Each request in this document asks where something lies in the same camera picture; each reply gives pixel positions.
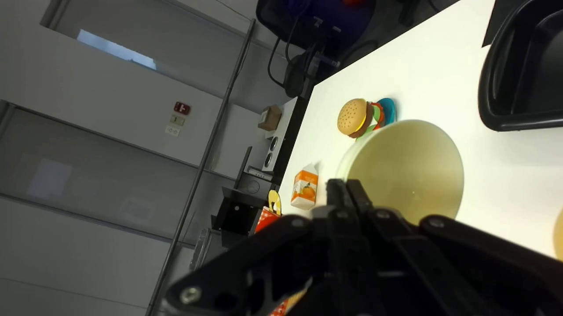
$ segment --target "white countertop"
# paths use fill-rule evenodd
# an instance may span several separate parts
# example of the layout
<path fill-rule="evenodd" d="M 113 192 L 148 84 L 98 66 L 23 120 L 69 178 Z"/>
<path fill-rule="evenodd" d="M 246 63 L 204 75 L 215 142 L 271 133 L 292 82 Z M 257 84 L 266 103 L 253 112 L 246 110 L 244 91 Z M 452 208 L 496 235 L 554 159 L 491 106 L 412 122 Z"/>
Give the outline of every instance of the white countertop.
<path fill-rule="evenodd" d="M 438 124 L 456 142 L 464 164 L 464 194 L 457 219 L 554 256 L 552 228 L 563 208 L 563 128 L 487 129 L 477 106 L 482 47 L 494 0 L 459 0 L 390 43 L 320 82 L 310 99 L 280 194 L 285 214 L 292 182 L 310 161 L 320 161 L 324 182 L 354 143 L 336 128 L 350 98 L 396 98 L 399 119 Z"/>

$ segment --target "glossy white surface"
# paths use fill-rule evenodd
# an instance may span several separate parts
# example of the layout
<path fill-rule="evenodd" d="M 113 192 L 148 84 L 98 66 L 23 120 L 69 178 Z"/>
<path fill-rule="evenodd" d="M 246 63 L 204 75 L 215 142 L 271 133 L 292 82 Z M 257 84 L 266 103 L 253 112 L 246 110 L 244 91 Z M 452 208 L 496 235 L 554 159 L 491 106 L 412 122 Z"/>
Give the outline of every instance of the glossy white surface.
<path fill-rule="evenodd" d="M 285 214 L 308 214 L 288 203 L 301 166 L 318 159 L 320 182 L 338 175 L 354 143 L 336 128 L 339 106 L 350 98 L 390 96 L 399 103 L 399 119 L 431 120 L 459 147 L 459 221 L 554 254 L 552 226 L 563 208 L 563 128 L 498 133 L 478 117 L 477 85 L 487 54 L 482 38 L 493 3 L 461 0 L 315 87 L 280 187 Z"/>

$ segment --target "round beige plate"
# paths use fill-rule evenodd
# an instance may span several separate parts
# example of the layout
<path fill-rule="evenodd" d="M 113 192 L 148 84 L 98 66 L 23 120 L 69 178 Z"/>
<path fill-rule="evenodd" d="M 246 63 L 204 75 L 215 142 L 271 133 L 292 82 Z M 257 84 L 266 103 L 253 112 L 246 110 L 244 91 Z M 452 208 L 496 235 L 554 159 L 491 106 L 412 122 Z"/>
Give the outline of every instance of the round beige plate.
<path fill-rule="evenodd" d="M 359 178 L 375 207 L 396 208 L 413 224 L 429 214 L 456 217 L 463 196 L 459 150 L 426 120 L 401 120 L 371 135 L 346 178 Z"/>
<path fill-rule="evenodd" d="M 556 228 L 552 233 L 552 243 L 556 245 L 556 256 L 563 259 L 563 210 L 558 215 Z"/>

